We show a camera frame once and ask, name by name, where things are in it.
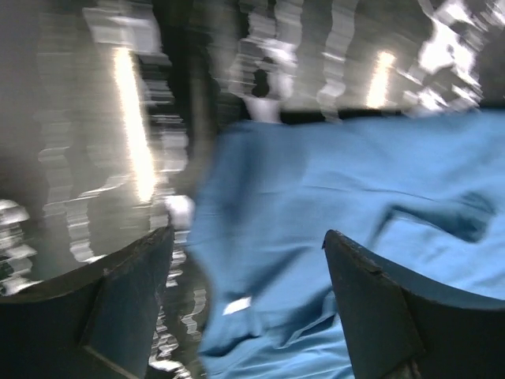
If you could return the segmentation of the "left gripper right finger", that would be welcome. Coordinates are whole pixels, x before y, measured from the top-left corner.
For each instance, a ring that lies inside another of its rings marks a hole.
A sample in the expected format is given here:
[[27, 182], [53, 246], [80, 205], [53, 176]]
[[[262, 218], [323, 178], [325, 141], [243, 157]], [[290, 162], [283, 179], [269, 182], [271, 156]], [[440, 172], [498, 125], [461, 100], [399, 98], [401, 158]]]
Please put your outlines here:
[[502, 378], [504, 302], [431, 280], [337, 231], [323, 244], [357, 378]]

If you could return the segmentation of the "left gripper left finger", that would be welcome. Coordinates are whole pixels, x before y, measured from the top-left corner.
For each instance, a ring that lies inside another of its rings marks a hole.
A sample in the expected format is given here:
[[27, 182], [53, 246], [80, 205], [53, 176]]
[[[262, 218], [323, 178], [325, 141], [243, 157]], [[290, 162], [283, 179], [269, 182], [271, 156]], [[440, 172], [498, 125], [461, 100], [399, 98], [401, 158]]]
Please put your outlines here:
[[144, 377], [174, 245], [159, 228], [1, 299], [3, 378]]

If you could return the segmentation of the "blue t shirt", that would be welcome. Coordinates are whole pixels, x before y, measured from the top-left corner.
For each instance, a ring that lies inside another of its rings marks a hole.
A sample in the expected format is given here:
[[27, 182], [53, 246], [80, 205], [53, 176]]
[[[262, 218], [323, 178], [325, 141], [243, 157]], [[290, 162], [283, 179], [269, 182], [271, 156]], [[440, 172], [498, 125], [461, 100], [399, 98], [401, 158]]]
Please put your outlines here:
[[504, 113], [226, 131], [188, 237], [211, 285], [208, 377], [354, 377], [322, 250], [329, 230], [503, 298]]

